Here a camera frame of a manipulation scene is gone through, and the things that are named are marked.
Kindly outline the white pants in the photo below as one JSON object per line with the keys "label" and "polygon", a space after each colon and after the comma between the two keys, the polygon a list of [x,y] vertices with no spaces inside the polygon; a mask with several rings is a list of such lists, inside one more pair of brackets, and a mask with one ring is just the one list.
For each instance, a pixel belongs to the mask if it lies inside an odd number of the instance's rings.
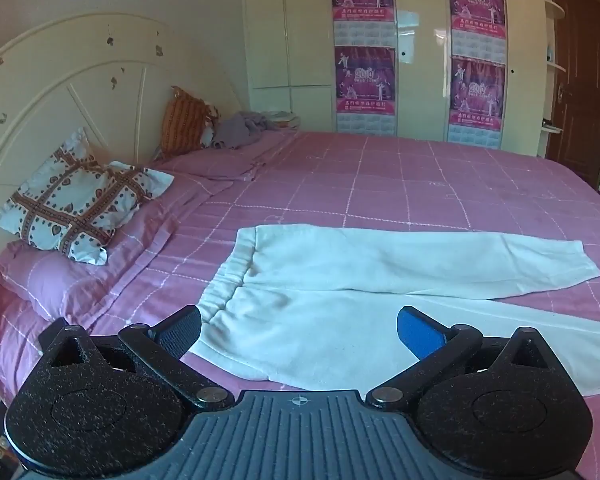
{"label": "white pants", "polygon": [[202,293],[193,352],[227,373],[306,390],[372,390],[416,361],[396,334],[412,306],[508,337],[538,330],[585,396],[600,394],[600,322],[515,304],[600,269],[578,240],[268,224],[239,230]]}

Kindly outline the pink checked bedspread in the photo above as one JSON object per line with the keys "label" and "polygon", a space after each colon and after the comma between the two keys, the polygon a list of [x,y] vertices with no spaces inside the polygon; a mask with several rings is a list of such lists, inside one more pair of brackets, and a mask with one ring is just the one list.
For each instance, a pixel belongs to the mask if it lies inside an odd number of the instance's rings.
{"label": "pink checked bedspread", "polygon": [[[38,334],[56,318],[99,334],[161,320],[199,299],[239,229],[283,223],[580,240],[600,268],[600,196],[556,162],[442,142],[300,133],[248,181],[174,174],[169,191],[117,232],[106,266],[7,245],[0,398],[15,396],[38,362]],[[521,302],[600,322],[600,277]]]}

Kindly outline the white heart patterned pillow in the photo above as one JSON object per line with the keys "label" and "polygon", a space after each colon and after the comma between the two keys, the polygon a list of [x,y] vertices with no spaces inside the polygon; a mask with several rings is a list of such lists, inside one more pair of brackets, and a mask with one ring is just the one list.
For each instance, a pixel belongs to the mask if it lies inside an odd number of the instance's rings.
{"label": "white heart patterned pillow", "polygon": [[81,128],[1,206],[0,228],[33,248],[102,266],[117,229],[173,181],[143,166],[100,164]]}

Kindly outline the pink pillow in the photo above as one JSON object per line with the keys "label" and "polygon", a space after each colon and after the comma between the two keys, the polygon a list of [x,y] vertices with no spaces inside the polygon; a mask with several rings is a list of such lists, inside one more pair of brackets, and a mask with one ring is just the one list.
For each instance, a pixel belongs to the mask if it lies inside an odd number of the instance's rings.
{"label": "pink pillow", "polygon": [[241,148],[205,148],[156,162],[154,168],[215,181],[248,181],[300,136],[296,130],[265,131]]}

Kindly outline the grey crumpled garment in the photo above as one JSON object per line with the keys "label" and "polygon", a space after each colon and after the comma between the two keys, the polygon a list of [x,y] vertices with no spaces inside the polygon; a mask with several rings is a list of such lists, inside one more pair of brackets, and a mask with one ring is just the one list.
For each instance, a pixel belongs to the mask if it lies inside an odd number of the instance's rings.
{"label": "grey crumpled garment", "polygon": [[265,131],[275,131],[278,127],[263,114],[255,112],[237,112],[229,118],[222,119],[212,138],[212,148],[229,148],[236,150],[262,138]]}

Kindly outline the orange knitted cushion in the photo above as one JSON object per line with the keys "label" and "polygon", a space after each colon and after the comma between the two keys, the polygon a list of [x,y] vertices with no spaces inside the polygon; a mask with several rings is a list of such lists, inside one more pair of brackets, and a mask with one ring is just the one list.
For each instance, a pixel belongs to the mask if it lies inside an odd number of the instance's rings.
{"label": "orange knitted cushion", "polygon": [[201,150],[204,132],[213,128],[219,118],[218,109],[212,104],[178,86],[172,90],[161,127],[160,151],[165,158]]}

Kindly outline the lower right purple poster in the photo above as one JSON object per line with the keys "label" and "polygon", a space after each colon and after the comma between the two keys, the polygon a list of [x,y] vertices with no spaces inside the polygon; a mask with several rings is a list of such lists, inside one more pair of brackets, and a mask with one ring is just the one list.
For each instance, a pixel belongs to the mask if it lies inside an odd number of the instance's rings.
{"label": "lower right purple poster", "polygon": [[449,142],[498,150],[502,144],[505,66],[452,57]]}

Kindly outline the purple poster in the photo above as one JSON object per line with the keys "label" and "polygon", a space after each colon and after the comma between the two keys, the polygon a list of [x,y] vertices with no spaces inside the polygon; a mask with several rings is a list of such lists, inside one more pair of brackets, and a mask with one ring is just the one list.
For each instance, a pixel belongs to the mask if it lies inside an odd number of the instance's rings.
{"label": "purple poster", "polygon": [[495,65],[507,62],[504,0],[449,0],[451,54]]}
{"label": "purple poster", "polygon": [[498,150],[502,144],[505,66],[452,57],[449,142]]}
{"label": "purple poster", "polygon": [[336,47],[396,47],[394,0],[332,0]]}
{"label": "purple poster", "polygon": [[396,136],[396,50],[336,47],[338,132]]}

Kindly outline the lower left purple poster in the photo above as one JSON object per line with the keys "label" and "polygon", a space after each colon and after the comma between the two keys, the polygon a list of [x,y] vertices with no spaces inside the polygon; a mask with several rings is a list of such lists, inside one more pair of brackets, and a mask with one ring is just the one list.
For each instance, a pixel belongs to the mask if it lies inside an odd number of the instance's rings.
{"label": "lower left purple poster", "polygon": [[396,50],[336,47],[338,132],[396,136]]}

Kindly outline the brown wooden door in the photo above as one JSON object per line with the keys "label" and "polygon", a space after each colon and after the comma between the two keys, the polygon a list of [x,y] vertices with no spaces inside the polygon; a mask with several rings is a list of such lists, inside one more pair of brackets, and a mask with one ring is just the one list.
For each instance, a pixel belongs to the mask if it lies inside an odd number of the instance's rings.
{"label": "brown wooden door", "polygon": [[552,121],[560,129],[547,157],[600,186],[600,0],[554,0],[565,11],[555,25]]}

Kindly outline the upper right purple poster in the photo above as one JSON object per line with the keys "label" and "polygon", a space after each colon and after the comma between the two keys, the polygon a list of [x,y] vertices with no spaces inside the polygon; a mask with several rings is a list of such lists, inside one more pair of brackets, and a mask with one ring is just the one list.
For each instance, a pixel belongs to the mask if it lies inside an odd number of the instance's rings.
{"label": "upper right purple poster", "polygon": [[451,54],[495,65],[507,62],[504,0],[449,0]]}

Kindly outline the upper left purple poster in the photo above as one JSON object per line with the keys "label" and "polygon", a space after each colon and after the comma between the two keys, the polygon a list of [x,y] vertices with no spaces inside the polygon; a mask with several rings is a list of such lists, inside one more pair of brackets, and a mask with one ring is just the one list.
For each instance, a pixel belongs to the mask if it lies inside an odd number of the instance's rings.
{"label": "upper left purple poster", "polygon": [[396,47],[394,0],[332,0],[336,47]]}

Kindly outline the cream wardrobe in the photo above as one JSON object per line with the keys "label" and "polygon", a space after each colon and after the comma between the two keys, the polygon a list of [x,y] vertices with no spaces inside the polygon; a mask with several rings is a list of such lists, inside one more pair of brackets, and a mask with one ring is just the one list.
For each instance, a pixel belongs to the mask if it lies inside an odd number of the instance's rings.
{"label": "cream wardrobe", "polygon": [[[337,130],[337,83],[332,0],[244,0],[249,104],[284,110],[303,129]],[[396,132],[443,141],[452,102],[452,28],[449,0],[394,0],[388,24],[363,29],[396,50]],[[545,101],[545,0],[504,0],[506,79],[504,151],[536,155]]]}

